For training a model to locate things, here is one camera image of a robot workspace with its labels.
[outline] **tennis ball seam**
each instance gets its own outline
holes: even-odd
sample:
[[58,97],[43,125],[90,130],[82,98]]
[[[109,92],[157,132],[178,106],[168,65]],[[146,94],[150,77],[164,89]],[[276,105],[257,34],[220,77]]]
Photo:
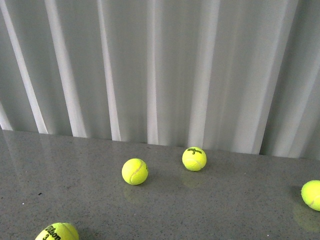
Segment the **tennis ball seam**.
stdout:
[[70,235],[74,238],[74,239],[77,239],[77,237],[70,231],[70,229],[65,225],[65,222],[64,223],[61,223],[61,225],[63,225],[67,231],[70,233]]
[[309,204],[309,207],[311,208],[313,206],[313,204],[315,203],[316,199],[320,198],[320,195],[319,196],[316,196],[312,202]]
[[191,158],[191,160],[195,161],[199,165],[200,169],[202,169],[202,165],[200,164],[200,162],[198,160],[193,159],[193,158]]
[[140,161],[140,166],[131,174],[131,176],[130,176],[130,184],[133,184],[132,183],[132,178],[134,177],[134,175],[137,173],[137,172],[139,172],[139,170],[142,168],[142,166],[143,166],[143,162],[139,159],[139,161]]

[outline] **tennis ball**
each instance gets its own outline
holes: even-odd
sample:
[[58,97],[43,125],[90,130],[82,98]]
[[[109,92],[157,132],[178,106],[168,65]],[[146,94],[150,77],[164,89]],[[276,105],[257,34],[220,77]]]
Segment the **tennis ball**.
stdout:
[[54,223],[47,226],[35,240],[79,240],[79,235],[70,223]]
[[199,171],[207,163],[205,151],[201,148],[193,146],[186,149],[182,155],[184,166],[190,171]]
[[141,159],[132,158],[123,165],[122,177],[130,185],[142,184],[148,177],[148,167]]
[[320,211],[320,180],[311,180],[301,189],[302,199],[310,208]]

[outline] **speckled gray surface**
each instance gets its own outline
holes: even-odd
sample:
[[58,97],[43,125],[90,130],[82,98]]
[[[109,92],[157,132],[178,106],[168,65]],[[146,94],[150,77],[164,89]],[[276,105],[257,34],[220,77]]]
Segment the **speckled gray surface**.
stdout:
[[[320,212],[300,197],[320,162],[206,151],[199,172],[180,147],[0,131],[0,238],[35,239],[70,222],[81,240],[318,240]],[[149,177],[121,176],[131,158]]]

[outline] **curtain fold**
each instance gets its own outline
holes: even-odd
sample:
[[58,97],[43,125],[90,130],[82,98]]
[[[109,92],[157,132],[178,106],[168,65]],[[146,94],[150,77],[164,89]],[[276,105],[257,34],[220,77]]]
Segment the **curtain fold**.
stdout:
[[0,0],[0,126],[320,160],[317,0]]

